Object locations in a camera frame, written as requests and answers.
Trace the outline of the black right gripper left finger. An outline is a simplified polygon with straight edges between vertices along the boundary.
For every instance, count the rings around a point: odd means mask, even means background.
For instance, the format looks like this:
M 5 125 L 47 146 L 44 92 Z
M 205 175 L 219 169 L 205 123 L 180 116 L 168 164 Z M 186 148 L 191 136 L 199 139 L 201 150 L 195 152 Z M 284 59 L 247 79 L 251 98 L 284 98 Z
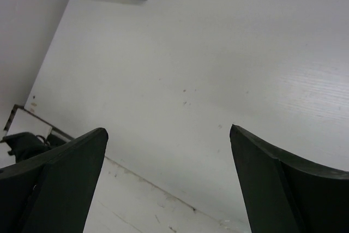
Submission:
M 97 128 L 1 168 L 1 232 L 83 232 L 108 139 Z

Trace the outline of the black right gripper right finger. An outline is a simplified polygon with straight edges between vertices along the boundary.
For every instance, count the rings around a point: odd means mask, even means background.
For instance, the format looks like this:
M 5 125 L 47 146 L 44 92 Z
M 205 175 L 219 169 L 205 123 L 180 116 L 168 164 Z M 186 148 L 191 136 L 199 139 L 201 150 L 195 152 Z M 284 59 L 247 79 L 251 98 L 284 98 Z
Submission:
M 348 172 L 233 125 L 230 142 L 252 232 L 348 232 Z

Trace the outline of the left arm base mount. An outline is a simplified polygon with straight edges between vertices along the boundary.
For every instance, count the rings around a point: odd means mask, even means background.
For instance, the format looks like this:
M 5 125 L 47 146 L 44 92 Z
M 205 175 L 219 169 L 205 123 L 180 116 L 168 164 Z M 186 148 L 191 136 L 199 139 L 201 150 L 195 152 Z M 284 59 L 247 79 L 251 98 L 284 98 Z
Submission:
M 59 133 L 50 133 L 47 138 L 44 140 L 44 144 L 50 148 L 56 148 L 59 146 L 62 146 L 68 142 L 70 142 L 71 139 L 67 138 L 66 136 L 59 134 Z

